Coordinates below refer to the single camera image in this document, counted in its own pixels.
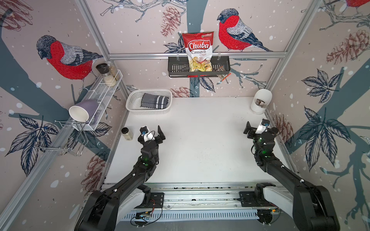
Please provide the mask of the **grey plaid pillowcase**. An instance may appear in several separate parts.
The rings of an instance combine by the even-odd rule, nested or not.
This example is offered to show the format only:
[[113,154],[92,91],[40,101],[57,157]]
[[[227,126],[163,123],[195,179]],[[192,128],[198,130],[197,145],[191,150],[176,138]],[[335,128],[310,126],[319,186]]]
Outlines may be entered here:
[[166,109],[169,97],[145,93],[141,100],[141,107],[152,109]]

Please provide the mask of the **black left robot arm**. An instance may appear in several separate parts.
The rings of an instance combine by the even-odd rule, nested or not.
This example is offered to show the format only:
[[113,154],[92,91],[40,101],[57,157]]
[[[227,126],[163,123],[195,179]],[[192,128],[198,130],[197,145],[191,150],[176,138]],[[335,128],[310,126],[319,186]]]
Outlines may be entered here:
[[150,199],[150,188],[144,183],[153,175],[159,164],[159,145],[166,139],[162,129],[158,132],[140,128],[138,142],[143,145],[133,170],[117,184],[104,191],[94,191],[88,198],[74,228],[75,231],[113,231],[123,213],[124,201],[134,198],[132,193],[141,190],[143,198]]

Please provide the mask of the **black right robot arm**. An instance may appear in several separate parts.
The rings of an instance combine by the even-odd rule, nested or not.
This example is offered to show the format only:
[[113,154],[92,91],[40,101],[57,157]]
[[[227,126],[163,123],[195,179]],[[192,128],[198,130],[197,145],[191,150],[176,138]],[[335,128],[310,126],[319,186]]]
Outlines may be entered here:
[[316,186],[288,169],[274,155],[276,127],[269,128],[270,121],[263,119],[257,128],[247,123],[244,134],[253,141],[251,152],[261,170],[274,177],[283,187],[258,184],[255,189],[258,200],[265,200],[294,220],[300,231],[338,231],[340,224],[329,191]]

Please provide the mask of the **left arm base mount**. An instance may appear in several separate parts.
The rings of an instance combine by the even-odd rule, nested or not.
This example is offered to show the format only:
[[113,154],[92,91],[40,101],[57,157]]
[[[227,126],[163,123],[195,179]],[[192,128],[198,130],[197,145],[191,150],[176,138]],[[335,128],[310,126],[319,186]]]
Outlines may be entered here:
[[127,199],[131,209],[163,208],[164,193],[155,192],[149,186],[140,185]]

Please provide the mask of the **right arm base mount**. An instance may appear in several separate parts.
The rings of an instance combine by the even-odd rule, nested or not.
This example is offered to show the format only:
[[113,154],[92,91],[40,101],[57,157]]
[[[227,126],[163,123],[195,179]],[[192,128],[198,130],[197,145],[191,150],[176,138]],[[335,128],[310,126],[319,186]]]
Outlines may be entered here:
[[276,207],[275,204],[267,201],[263,194],[263,189],[268,186],[275,186],[271,183],[258,183],[254,191],[239,192],[237,199],[242,207]]

